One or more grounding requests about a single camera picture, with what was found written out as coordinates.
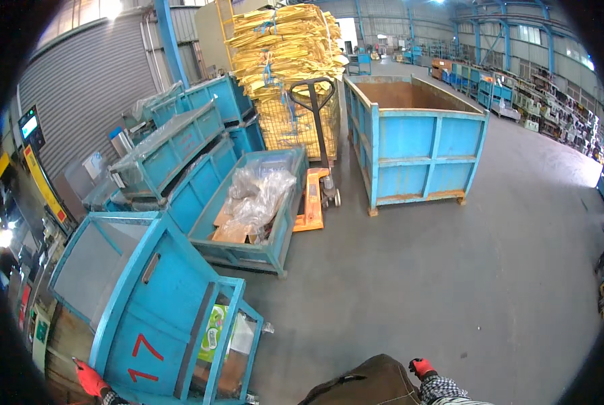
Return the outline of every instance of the factory floor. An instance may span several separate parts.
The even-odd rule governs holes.
[[[458,94],[425,67],[384,60],[372,73],[414,73]],[[592,273],[604,248],[600,171],[492,115],[466,206],[387,206],[370,218],[343,129],[334,171],[343,205],[326,213],[326,229],[294,234],[288,279],[219,269],[246,279],[245,300],[274,326],[250,389],[265,405],[296,404],[386,353],[404,364],[430,359],[473,399],[552,403],[601,326]]]

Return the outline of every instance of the orange pallet jack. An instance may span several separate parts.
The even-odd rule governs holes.
[[[317,93],[315,93],[315,83],[328,82],[331,85],[331,91],[320,105],[317,103]],[[308,88],[311,105],[297,100],[293,93],[293,89],[299,85],[306,85]],[[340,206],[340,191],[336,188],[334,179],[331,175],[329,167],[329,158],[326,155],[326,146],[324,145],[324,133],[322,132],[322,121],[320,119],[320,110],[329,101],[332,95],[336,92],[334,83],[326,77],[318,77],[314,79],[301,80],[293,83],[288,90],[289,97],[292,101],[298,103],[302,107],[313,111],[315,121],[315,130],[317,132],[317,141],[320,146],[320,159],[323,167],[314,167],[306,171],[306,190],[305,190],[305,213],[298,215],[295,219],[293,232],[312,231],[324,228],[324,220],[322,219],[322,208],[328,208],[329,202],[333,201],[334,205]]]

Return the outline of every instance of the red glove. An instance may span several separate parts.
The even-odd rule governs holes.
[[[74,362],[81,387],[87,394],[101,397],[102,388],[111,388],[92,367],[81,360],[74,359]]]
[[[432,364],[430,364],[430,361],[427,361],[424,358],[416,358],[415,360],[412,360],[408,368],[410,368],[410,371],[414,372],[414,374],[419,377],[421,381],[423,381],[423,378],[430,371],[433,371],[434,374],[437,374],[435,369],[432,367]]]

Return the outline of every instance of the red number 17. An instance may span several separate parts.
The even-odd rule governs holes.
[[[158,353],[158,351],[155,350],[153,348],[153,346],[151,346],[149,344],[149,342],[146,341],[146,338],[141,333],[138,335],[138,339],[135,341],[135,346],[133,348],[133,357],[137,357],[138,351],[140,350],[141,342],[144,343],[146,348],[149,349],[149,352],[151,352],[151,354],[153,356],[155,356],[158,360],[160,360],[160,361],[164,360],[164,357],[162,357],[162,355],[160,353]],[[143,378],[147,378],[148,380],[151,380],[151,381],[158,381],[158,377],[151,375],[151,374],[141,373],[140,371],[137,371],[134,369],[128,369],[128,372],[129,372],[129,376],[131,376],[131,379],[133,380],[133,382],[137,382],[136,377],[143,377]]]

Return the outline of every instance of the bin handle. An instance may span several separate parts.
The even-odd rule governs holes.
[[[155,270],[155,266],[158,265],[158,261],[160,260],[160,253],[155,252],[149,261],[149,264],[146,266],[146,270],[144,270],[144,274],[142,274],[142,282],[144,284],[149,284],[149,279],[151,278],[153,271]]]
[[[295,103],[301,105],[302,107],[309,109],[310,111],[313,111],[313,107],[306,105],[305,103],[299,101],[297,98],[295,98],[295,95],[293,94],[293,89],[301,86],[301,85],[305,85],[307,86],[307,88],[309,89],[309,96],[311,98],[311,103],[313,104],[313,101],[315,99],[315,103],[317,103],[317,95],[315,94],[315,83],[319,83],[319,82],[328,82],[331,85],[331,92],[329,93],[329,96],[327,96],[322,103],[320,103],[320,105],[317,107],[318,111],[322,109],[322,107],[324,107],[324,105],[331,99],[331,96],[334,95],[334,93],[336,92],[336,86],[334,85],[334,83],[329,80],[326,77],[316,77],[313,79],[306,79],[306,80],[300,80],[299,82],[295,82],[291,85],[290,89],[288,90],[288,95],[291,98],[292,101],[294,101]]]

